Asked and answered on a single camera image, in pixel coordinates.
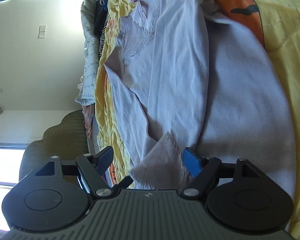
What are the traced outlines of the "light lavender lace-trim shirt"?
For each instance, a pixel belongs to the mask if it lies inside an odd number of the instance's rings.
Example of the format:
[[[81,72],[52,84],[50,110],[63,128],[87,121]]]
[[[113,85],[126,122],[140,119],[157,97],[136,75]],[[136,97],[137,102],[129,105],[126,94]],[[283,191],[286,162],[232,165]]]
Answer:
[[[183,189],[190,148],[248,159],[293,195],[286,96],[256,36],[214,0],[139,0],[104,67],[136,189]]]

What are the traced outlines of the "dark folded clothes pile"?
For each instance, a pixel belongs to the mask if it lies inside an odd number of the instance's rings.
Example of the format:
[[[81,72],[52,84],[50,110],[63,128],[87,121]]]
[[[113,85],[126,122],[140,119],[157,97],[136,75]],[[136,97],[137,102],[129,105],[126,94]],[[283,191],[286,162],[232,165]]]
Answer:
[[[95,19],[94,19],[94,35],[99,41],[99,55],[105,41],[105,29],[108,22],[108,0],[96,0]]]

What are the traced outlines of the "white printed crumpled blanket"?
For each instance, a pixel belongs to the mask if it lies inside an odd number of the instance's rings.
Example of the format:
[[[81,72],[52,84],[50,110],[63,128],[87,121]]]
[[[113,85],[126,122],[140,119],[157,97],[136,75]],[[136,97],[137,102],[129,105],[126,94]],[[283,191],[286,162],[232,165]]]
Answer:
[[[75,101],[82,106],[95,103],[95,87],[99,67],[100,39],[94,35],[96,0],[84,0],[81,5],[81,22],[84,42],[83,81],[78,85],[79,94]]]

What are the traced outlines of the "yellow floral bed quilt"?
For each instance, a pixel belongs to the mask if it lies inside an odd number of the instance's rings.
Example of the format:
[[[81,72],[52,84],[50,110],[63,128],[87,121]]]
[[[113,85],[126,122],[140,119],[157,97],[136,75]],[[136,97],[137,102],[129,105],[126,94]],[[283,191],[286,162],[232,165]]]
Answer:
[[[300,239],[300,0],[216,0],[222,12],[246,25],[264,45],[285,90],[292,113],[296,141],[296,191],[294,213],[289,232]],[[112,181],[120,182],[130,170],[130,160],[124,153],[123,142],[116,127],[114,105],[105,60],[115,46],[120,17],[132,12],[130,0],[108,0],[110,23],[96,78],[96,120],[99,125],[98,142],[101,147],[114,149],[111,165]]]

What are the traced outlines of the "white wall switch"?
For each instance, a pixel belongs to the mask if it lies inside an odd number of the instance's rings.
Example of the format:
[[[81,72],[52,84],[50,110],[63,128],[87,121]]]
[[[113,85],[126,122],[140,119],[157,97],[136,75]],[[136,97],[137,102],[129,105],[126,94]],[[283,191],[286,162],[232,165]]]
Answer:
[[[40,25],[39,26],[39,32],[38,32],[38,38],[45,38],[46,35],[46,26],[45,25]]]

